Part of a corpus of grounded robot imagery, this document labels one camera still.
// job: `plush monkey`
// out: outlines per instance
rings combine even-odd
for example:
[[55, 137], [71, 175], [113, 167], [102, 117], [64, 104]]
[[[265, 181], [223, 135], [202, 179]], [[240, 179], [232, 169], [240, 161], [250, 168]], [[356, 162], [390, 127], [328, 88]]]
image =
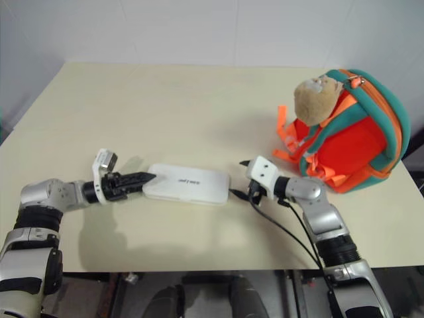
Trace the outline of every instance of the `plush monkey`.
[[343, 90], [343, 83], [324, 75], [307, 79], [294, 91], [295, 113], [307, 126], [318, 125], [327, 119]]

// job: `beige tabletop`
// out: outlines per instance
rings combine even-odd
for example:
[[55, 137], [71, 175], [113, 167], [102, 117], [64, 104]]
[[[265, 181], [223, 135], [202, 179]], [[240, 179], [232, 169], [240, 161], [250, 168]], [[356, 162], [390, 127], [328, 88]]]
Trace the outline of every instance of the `beige tabletop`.
[[[281, 146], [277, 107], [293, 118], [293, 90], [325, 72], [302, 68], [66, 64], [0, 147], [0, 240], [13, 228], [21, 188], [59, 178], [92, 180], [100, 148], [116, 170], [154, 163], [219, 169], [246, 189], [241, 160]], [[293, 168], [275, 160], [287, 174]], [[329, 200], [373, 267], [424, 264], [424, 200], [399, 164], [388, 181]], [[293, 214], [263, 210], [305, 243]], [[66, 213], [64, 270], [177, 271], [314, 268], [290, 237], [233, 195], [224, 206], [156, 201], [134, 194]]]

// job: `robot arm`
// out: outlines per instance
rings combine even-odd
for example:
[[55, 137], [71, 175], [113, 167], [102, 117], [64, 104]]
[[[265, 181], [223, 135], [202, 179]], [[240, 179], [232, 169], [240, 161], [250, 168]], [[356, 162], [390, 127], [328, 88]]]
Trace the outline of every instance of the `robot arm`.
[[93, 164], [94, 182], [50, 179], [25, 186], [17, 221], [0, 252], [0, 318], [51, 317], [41, 313], [44, 296], [62, 283], [59, 227], [64, 212], [126, 199], [155, 178], [139, 172], [112, 172], [117, 156], [101, 149]]
[[289, 199], [302, 208], [308, 235], [325, 264], [324, 275], [333, 285], [329, 301], [334, 317], [393, 317], [380, 285], [366, 260], [359, 256], [339, 211], [328, 202], [321, 180], [284, 177], [273, 163], [261, 156], [248, 163], [246, 175], [252, 180], [251, 188], [259, 185], [270, 199]]

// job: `white plastic case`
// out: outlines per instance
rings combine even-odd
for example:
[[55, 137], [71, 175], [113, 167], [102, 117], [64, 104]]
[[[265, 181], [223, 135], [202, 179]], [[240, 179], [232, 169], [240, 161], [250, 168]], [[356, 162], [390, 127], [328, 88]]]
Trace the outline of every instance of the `white plastic case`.
[[153, 164], [148, 172], [156, 174], [143, 186], [149, 198], [214, 205], [228, 200], [230, 177], [224, 172], [169, 164]]

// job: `white wall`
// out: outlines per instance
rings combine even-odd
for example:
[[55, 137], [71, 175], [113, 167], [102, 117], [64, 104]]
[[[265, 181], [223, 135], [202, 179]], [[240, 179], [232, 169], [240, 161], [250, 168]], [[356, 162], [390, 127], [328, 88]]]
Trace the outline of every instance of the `white wall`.
[[0, 0], [14, 126], [64, 61], [361, 68], [424, 123], [422, 0]]

